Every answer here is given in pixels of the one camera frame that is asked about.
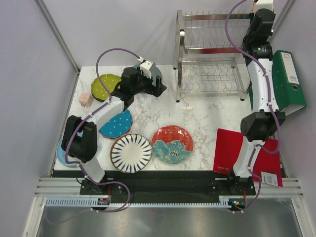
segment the green plate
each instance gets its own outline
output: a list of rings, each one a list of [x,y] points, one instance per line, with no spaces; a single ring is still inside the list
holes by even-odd
[[[100,78],[110,93],[114,91],[117,83],[121,81],[119,76],[113,74],[103,74]],[[91,94],[96,100],[101,102],[105,101],[109,97],[98,78],[94,79],[93,83],[91,83]]]

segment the teal flower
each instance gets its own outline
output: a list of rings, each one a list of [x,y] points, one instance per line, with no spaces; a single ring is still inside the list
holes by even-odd
[[[155,157],[168,164],[179,164],[185,161],[192,152],[185,150],[185,145],[175,140],[165,144],[163,141],[156,141],[153,145]]]

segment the metal dish rack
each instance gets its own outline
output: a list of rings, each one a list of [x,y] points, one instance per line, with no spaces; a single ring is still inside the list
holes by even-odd
[[[238,65],[239,52],[225,34],[226,14],[186,14],[177,11],[173,68],[177,70],[177,95],[210,94],[236,95],[245,93]],[[242,45],[250,24],[249,14],[236,13],[228,22],[229,34],[238,46]],[[185,54],[216,54],[209,58],[183,58]]]

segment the marble tabletop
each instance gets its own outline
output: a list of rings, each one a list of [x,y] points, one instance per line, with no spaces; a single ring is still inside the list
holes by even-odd
[[[101,66],[99,73],[120,76],[126,67]],[[195,147],[193,155],[181,164],[168,165],[152,156],[144,170],[212,170],[217,129],[240,132],[241,119],[251,113],[249,97],[242,102],[239,96],[190,96],[176,103],[176,71],[171,65],[157,65],[157,67],[162,73],[162,82],[167,86],[167,90],[159,98],[145,93],[135,96],[134,103],[129,107],[133,116],[133,125],[129,133],[141,134],[151,141],[153,134],[160,127],[178,125],[190,132]],[[81,93],[91,93],[90,86],[95,78],[95,67],[82,67],[69,116],[86,116],[100,105],[101,102],[97,100],[93,101],[90,108],[84,108],[79,103]],[[104,170],[115,170],[110,161],[113,142],[112,139],[102,137],[102,148],[96,154]],[[78,168],[65,167],[56,160],[54,169]]]

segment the white label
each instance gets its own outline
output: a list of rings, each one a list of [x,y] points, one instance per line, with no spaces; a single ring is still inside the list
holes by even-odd
[[[277,186],[277,175],[276,174],[261,172],[261,177],[262,177],[261,178],[262,183]]]
[[[281,55],[288,82],[299,85],[291,54],[282,52]]]

